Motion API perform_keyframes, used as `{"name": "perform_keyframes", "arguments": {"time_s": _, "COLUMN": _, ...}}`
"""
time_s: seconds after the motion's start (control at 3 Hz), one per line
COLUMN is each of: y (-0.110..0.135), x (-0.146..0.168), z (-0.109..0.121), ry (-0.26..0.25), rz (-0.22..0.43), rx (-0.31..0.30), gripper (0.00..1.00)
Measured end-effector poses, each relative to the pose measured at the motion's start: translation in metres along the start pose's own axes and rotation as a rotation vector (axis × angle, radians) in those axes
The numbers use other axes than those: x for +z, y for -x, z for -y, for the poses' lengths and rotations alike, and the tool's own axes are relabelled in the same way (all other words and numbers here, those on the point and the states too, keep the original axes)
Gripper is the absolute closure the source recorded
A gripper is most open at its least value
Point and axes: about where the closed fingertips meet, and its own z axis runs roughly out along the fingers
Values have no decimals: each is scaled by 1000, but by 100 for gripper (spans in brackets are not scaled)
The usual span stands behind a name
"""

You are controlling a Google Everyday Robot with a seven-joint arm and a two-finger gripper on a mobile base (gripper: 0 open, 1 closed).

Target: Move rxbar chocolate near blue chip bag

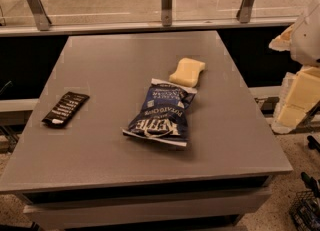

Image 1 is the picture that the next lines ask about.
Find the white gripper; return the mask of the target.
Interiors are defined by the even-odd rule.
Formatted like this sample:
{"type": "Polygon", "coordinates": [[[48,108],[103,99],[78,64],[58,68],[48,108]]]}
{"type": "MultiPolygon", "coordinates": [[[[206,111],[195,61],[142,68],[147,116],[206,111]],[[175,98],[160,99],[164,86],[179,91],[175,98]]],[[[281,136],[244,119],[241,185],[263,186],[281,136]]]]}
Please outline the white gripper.
{"type": "Polygon", "coordinates": [[[272,39],[269,48],[289,51],[291,58],[303,66],[296,74],[283,78],[279,102],[271,128],[287,134],[296,129],[320,102],[320,0],[312,0],[294,25],[272,39]]]}

